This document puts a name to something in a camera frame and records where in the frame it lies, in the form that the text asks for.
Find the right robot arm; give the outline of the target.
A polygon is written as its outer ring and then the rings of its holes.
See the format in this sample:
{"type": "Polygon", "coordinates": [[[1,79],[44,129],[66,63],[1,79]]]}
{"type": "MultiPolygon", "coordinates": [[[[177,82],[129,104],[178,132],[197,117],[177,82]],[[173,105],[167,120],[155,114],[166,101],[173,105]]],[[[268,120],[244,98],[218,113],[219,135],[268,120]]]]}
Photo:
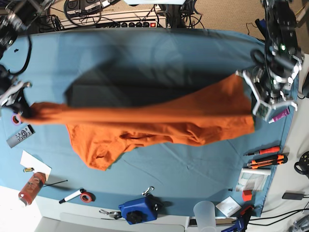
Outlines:
{"type": "MultiPolygon", "coordinates": [[[[20,33],[26,32],[32,22],[44,13],[52,4],[53,0],[21,0],[12,9],[5,8],[6,15],[0,17],[0,56],[9,49],[16,41],[20,33]]],[[[32,87],[30,82],[17,81],[28,67],[32,42],[29,35],[28,53],[24,66],[17,72],[11,72],[3,65],[0,66],[0,106],[9,108],[15,114],[24,118],[32,117],[32,111],[24,96],[24,89],[32,87]]]]}

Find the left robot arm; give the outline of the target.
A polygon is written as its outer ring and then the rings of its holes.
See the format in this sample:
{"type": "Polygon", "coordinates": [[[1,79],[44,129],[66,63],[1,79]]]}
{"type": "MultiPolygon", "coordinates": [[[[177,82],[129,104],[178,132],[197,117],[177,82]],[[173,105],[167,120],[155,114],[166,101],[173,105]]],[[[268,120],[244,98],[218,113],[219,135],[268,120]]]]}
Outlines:
{"type": "Polygon", "coordinates": [[[254,96],[253,115],[267,118],[282,107],[297,109],[290,90],[302,69],[304,55],[296,37],[296,17],[288,0],[263,0],[265,21],[259,26],[265,38],[264,51],[251,51],[255,66],[236,75],[242,77],[254,96]]]}

